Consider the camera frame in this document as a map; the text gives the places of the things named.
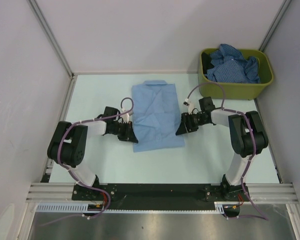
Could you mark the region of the light blue long sleeve shirt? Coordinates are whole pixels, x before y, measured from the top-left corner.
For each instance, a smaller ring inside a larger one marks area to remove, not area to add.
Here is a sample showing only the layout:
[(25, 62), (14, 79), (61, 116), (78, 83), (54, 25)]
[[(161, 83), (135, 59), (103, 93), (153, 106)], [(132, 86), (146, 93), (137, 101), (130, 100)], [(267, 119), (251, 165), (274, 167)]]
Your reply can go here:
[(132, 87), (131, 96), (135, 153), (185, 146), (184, 138), (176, 135), (181, 112), (174, 83), (146, 80)]

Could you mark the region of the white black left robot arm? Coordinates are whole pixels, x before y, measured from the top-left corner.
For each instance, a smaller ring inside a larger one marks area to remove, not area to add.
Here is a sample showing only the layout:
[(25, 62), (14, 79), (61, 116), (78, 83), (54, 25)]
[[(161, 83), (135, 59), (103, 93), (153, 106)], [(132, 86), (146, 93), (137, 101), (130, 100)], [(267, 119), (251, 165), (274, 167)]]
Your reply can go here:
[(100, 194), (107, 200), (109, 195), (100, 187), (99, 178), (84, 163), (88, 135), (117, 136), (119, 141), (137, 144), (129, 112), (107, 106), (104, 112), (91, 120), (75, 123), (60, 121), (47, 149), (47, 156), (66, 169), (75, 183), (83, 187), (83, 194), (90, 200)]

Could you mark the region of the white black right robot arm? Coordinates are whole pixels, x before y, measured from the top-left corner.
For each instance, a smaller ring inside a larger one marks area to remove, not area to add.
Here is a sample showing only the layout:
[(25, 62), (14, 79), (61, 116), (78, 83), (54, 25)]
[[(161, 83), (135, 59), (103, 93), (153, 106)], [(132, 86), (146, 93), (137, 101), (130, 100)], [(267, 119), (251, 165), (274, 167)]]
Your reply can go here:
[(199, 100), (200, 111), (196, 113), (196, 108), (189, 99), (185, 99), (183, 104), (187, 106), (187, 112), (181, 114), (180, 125), (175, 132), (177, 136), (196, 132), (200, 126), (207, 124), (222, 125), (229, 129), (234, 155), (216, 190), (217, 197), (234, 201), (239, 195), (247, 195), (246, 175), (254, 157), (269, 144), (259, 113), (216, 108), (211, 97)]

